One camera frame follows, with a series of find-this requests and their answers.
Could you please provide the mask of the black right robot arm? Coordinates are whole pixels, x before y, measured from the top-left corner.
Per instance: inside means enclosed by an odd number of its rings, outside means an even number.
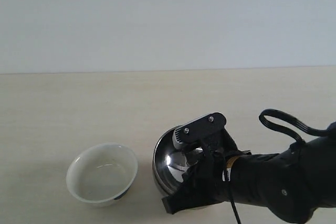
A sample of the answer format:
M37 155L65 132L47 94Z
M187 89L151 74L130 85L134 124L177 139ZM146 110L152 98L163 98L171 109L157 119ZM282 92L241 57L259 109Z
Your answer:
M153 175L170 214L227 201L268 208L289 223L306 223L317 208L335 207L335 125L307 128L314 140L295 137L275 154L238 149L225 120L210 115L176 127L158 141Z

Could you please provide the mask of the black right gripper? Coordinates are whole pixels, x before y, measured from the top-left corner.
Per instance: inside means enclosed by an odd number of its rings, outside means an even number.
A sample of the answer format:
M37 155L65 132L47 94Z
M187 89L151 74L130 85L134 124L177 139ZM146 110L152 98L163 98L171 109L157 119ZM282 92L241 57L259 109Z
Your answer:
M221 146L211 151L201 142L201 147L183 151L190 168L182 175L183 182L177 190L164 198L162 203L168 214L207 207L206 203L234 202L228 179L227 165L239 149L228 134L222 132Z

